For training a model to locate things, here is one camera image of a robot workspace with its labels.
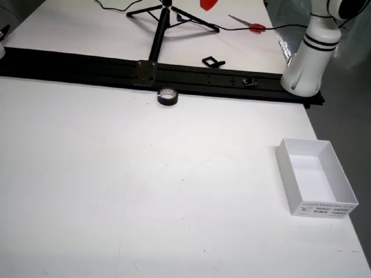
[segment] cardboard box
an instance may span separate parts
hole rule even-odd
[[[358,205],[329,141],[283,139],[276,157],[292,215],[344,218]]]

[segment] roll of tape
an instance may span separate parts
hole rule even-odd
[[[158,102],[165,106],[172,106],[177,104],[178,98],[178,92],[170,88],[163,88],[158,91],[157,94]]]

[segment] red handle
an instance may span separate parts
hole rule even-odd
[[[253,33],[256,33],[256,34],[260,34],[261,32],[265,32],[265,26],[261,25],[261,24],[258,24],[258,23],[250,24],[249,27],[251,28],[250,31],[253,32]]]

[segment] red object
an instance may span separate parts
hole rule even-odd
[[[261,32],[265,32],[265,26],[258,23],[249,24],[249,27],[251,28],[250,31],[255,34],[261,34]]]
[[[202,9],[210,10],[215,6],[216,2],[218,2],[218,0],[200,0],[200,5]]]

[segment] black metal rail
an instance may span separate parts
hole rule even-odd
[[[170,87],[180,94],[322,105],[321,93],[309,98],[283,90],[281,75],[226,69],[158,64],[78,54],[6,47],[0,76],[95,86],[158,91]],[[254,86],[246,86],[246,78]]]

